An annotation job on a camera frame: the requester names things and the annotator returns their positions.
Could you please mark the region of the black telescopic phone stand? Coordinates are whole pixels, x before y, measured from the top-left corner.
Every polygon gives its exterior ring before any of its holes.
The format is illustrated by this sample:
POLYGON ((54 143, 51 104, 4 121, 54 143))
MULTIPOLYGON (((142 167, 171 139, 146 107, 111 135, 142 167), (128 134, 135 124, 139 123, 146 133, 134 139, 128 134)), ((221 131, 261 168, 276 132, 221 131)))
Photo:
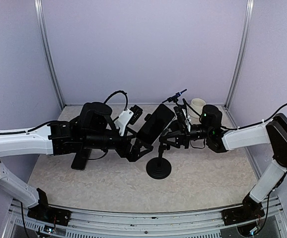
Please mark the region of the black telescopic phone stand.
POLYGON ((150 159, 146 165, 147 174, 153 179, 164 179, 171 173, 170 162, 163 157, 166 149, 158 147, 158 156, 150 159))

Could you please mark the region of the black smartphone with silver edge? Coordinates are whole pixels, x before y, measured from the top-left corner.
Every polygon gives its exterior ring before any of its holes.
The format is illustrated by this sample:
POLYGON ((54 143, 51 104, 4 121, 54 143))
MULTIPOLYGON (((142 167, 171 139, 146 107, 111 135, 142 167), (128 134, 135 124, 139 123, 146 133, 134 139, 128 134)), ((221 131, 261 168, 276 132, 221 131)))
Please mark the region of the black smartphone with silver edge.
POLYGON ((173 121, 175 113, 165 104, 160 104, 137 132, 136 139, 152 145, 173 121))

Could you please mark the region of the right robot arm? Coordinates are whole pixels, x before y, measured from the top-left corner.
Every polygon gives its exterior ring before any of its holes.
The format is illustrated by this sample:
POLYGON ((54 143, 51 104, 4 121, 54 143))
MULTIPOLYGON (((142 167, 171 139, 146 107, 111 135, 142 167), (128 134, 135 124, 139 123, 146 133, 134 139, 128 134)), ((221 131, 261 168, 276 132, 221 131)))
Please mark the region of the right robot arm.
POLYGON ((170 163, 163 152, 171 147, 189 147, 193 140, 202 139, 204 145, 215 153, 226 153, 246 148, 251 154, 260 177, 253 188, 236 208, 222 210, 226 226, 267 218, 268 209, 263 208, 264 199, 280 186, 287 175, 287 117, 276 110, 269 118, 250 125, 227 128, 222 125, 222 112, 214 105, 203 106, 200 123, 189 125, 182 106, 174 108, 176 130, 161 136, 156 167, 171 171, 170 163))

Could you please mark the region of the black stand holding blue phone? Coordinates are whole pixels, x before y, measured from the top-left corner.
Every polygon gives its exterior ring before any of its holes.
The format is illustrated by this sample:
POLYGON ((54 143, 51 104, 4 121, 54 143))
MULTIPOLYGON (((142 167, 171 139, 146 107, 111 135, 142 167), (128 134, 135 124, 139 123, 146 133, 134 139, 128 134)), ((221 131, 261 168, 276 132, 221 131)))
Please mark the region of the black stand holding blue phone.
POLYGON ((169 102, 169 103, 173 102, 177 107, 180 107, 180 108, 182 108, 182 109, 186 109, 185 104, 179 104, 179 103, 178 103, 178 101, 179 101, 178 98, 176 98, 175 95, 174 95, 174 96, 172 96, 172 97, 167 98, 167 99, 164 100, 162 103, 164 104, 164 103, 166 103, 166 102, 169 102))

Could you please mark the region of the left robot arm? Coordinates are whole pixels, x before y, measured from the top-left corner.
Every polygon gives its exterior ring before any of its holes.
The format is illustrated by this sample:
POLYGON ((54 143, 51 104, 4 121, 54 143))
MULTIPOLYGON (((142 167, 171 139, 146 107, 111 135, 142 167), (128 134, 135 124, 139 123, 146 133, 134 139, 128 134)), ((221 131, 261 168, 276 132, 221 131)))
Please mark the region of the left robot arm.
POLYGON ((70 121, 53 120, 34 128, 0 130, 0 189, 22 202, 30 218, 67 226, 71 212, 49 205, 46 193, 34 188, 11 173, 1 162, 2 157, 45 154, 75 154, 76 160, 87 161, 93 149, 104 152, 114 150, 130 162, 135 162, 152 151, 153 146, 137 138, 128 128, 142 114, 133 106, 112 119, 112 109, 105 103, 83 105, 79 116, 70 121))

